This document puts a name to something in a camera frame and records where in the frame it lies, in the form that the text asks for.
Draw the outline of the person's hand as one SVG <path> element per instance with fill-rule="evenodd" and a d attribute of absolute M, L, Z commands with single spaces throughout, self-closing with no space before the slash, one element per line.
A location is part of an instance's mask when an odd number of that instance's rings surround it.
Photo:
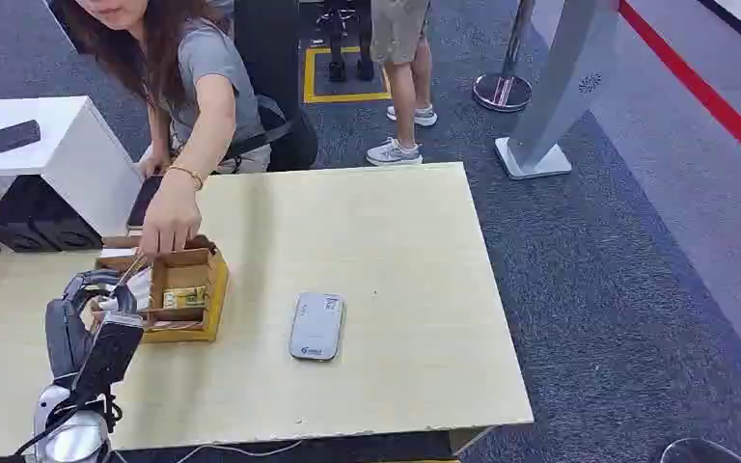
<path fill-rule="evenodd" d="M 202 215 L 196 181 L 178 174 L 163 178 L 147 208 L 138 254 L 148 259 L 181 251 L 197 235 Z"/>

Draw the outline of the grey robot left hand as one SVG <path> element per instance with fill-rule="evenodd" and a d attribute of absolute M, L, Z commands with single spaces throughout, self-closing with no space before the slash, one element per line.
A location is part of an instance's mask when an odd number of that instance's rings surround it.
<path fill-rule="evenodd" d="M 111 294 L 119 307 L 105 314 L 92 332 L 81 314 L 91 298 L 103 293 L 95 288 L 99 284 L 114 287 Z M 44 329 L 53 376 L 73 375 L 71 388 L 80 394 L 123 380 L 144 334 L 136 299 L 119 272 L 108 268 L 72 277 L 62 296 L 46 305 Z"/>

